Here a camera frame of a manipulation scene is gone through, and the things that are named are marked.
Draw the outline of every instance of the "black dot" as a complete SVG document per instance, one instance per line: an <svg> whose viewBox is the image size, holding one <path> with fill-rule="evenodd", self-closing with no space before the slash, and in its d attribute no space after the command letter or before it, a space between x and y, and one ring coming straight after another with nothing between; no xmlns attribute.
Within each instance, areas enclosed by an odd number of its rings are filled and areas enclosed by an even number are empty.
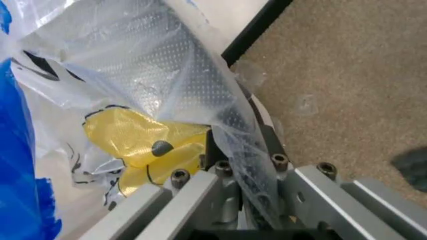
<svg viewBox="0 0 427 240"><path fill-rule="evenodd" d="M168 152L170 152L172 149L174 149L174 147L167 141L156 141L151 148L151 153L155 156L155 157L161 157L165 154L167 154Z"/></svg>
<svg viewBox="0 0 427 240"><path fill-rule="evenodd" d="M117 206L117 202L112 201L108 206L108 211L112 211Z"/></svg>

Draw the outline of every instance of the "screw hole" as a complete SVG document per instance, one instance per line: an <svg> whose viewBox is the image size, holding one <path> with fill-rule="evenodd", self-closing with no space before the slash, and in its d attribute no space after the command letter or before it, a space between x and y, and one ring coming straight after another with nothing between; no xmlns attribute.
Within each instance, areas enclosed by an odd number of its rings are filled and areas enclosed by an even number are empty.
<svg viewBox="0 0 427 240"><path fill-rule="evenodd" d="M221 167L221 168L228 168L228 167L230 167L230 164L229 164L229 162L228 161L220 161L219 163L218 163L218 165Z"/></svg>
<svg viewBox="0 0 427 240"><path fill-rule="evenodd" d="M304 195L302 192L298 192L296 194L296 199L300 202L300 203L304 203L306 201L306 199L304 198Z"/></svg>
<svg viewBox="0 0 427 240"><path fill-rule="evenodd" d="M284 161L285 160L285 156L283 156L282 154L275 154L274 155L274 159L277 161Z"/></svg>
<svg viewBox="0 0 427 240"><path fill-rule="evenodd" d="M328 163L322 163L320 164L320 168L323 169L326 172L332 172L334 170L334 168L328 164Z"/></svg>
<svg viewBox="0 0 427 240"><path fill-rule="evenodd" d="M183 171L176 171L175 174L174 174L174 176L176 178L181 178L181 177L184 177L185 175L186 175L186 173L183 172Z"/></svg>

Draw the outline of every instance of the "white plastic bag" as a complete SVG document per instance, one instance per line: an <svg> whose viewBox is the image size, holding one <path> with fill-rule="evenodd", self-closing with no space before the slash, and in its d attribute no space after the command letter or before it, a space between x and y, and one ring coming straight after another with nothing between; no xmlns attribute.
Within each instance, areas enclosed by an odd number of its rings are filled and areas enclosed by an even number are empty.
<svg viewBox="0 0 427 240"><path fill-rule="evenodd" d="M156 121L210 125L244 193L274 228L280 227L276 171L253 110L224 61L204 48L167 4L162 0L46 2L55 6L51 13L45 14L48 8L32 1L19 2L26 7L14 6L22 17L17 22L26 26L23 32L36 28L18 43L23 50L49 59L64 75L61 78L69 81L37 80L40 73L49 76L31 66L24 55L15 58L15 67L25 72L16 77L18 81L68 118L55 127L56 145L68 155L80 153L85 164L114 162L102 151L95 151L96 157L89 155L93 145L76 125L108 104L138 109ZM28 8L33 5L37 11ZM46 20L32 17L39 9ZM42 114L41 125L45 117ZM95 182L108 187L109 176L102 177L104 182Z"/></svg>

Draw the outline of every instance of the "bolt head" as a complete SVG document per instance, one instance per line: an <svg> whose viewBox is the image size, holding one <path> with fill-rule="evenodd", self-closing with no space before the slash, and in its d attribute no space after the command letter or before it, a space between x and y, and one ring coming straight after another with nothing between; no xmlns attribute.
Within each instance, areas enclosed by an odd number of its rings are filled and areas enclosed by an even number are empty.
<svg viewBox="0 0 427 240"><path fill-rule="evenodd" d="M218 177L226 178L233 175L233 170L228 161L217 161L215 163L215 173Z"/></svg>
<svg viewBox="0 0 427 240"><path fill-rule="evenodd" d="M190 180L190 173L185 169L176 169L170 175L172 186L181 189Z"/></svg>
<svg viewBox="0 0 427 240"><path fill-rule="evenodd" d="M337 178L338 170L332 163L321 162L317 164L316 168L326 177L330 178L332 181L335 181L335 179Z"/></svg>
<svg viewBox="0 0 427 240"><path fill-rule="evenodd" d="M277 171L283 172L288 169L289 158L285 154L273 154L271 161Z"/></svg>

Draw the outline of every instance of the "dark object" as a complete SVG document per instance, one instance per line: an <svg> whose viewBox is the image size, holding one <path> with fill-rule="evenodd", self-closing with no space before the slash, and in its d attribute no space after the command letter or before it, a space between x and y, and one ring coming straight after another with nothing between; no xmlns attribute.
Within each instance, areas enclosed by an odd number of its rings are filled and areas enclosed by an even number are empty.
<svg viewBox="0 0 427 240"><path fill-rule="evenodd" d="M391 164L416 190L427 193L427 146L396 156Z"/></svg>
<svg viewBox="0 0 427 240"><path fill-rule="evenodd" d="M29 59L31 59L31 61L40 69L42 69L43 71L45 71L46 73L49 73L52 76L55 76L55 79L58 79L58 75L57 73L52 69L52 67L49 65L48 61L46 61L46 59L42 58L42 57L38 57L38 56L34 56L33 54L27 52L27 51L23 51L28 57Z"/></svg>
<svg viewBox="0 0 427 240"><path fill-rule="evenodd" d="M224 155L223 151L215 143L212 130L206 133L206 152L204 157L204 166L200 166L202 170L207 171L210 167L215 165L218 161L227 161L229 158Z"/></svg>
<svg viewBox="0 0 427 240"><path fill-rule="evenodd" d="M258 230L195 230L189 240L335 240L328 232L315 229L289 229L278 231Z"/></svg>
<svg viewBox="0 0 427 240"><path fill-rule="evenodd" d="M163 140L159 140L159 141L156 141L152 145L152 147L151 147L151 153L155 157L161 157L161 156L167 154L168 152L170 152L173 149L174 149L174 146L172 146L169 142L163 141Z"/></svg>
<svg viewBox="0 0 427 240"><path fill-rule="evenodd" d="M206 155L205 154L200 154L198 156L198 167L202 170L204 170L206 168L206 165L208 163L206 162Z"/></svg>
<svg viewBox="0 0 427 240"><path fill-rule="evenodd" d="M170 175L172 186L181 189L190 180L190 173L185 169L177 169Z"/></svg>
<svg viewBox="0 0 427 240"><path fill-rule="evenodd" d="M215 174L218 177L231 177L233 175L232 167L228 161L217 161L215 163Z"/></svg>
<svg viewBox="0 0 427 240"><path fill-rule="evenodd" d="M274 163L274 166L280 169L287 168L289 163L289 157L283 149L282 143L280 142L275 130L265 124L260 124L262 136L264 137L265 145L267 146L268 154Z"/></svg>
<svg viewBox="0 0 427 240"><path fill-rule="evenodd" d="M233 65L291 3L292 0L268 1L222 53L228 66Z"/></svg>
<svg viewBox="0 0 427 240"><path fill-rule="evenodd" d="M335 181L335 179L337 178L338 170L332 163L321 162L317 164L316 168L326 177L330 178L332 181Z"/></svg>

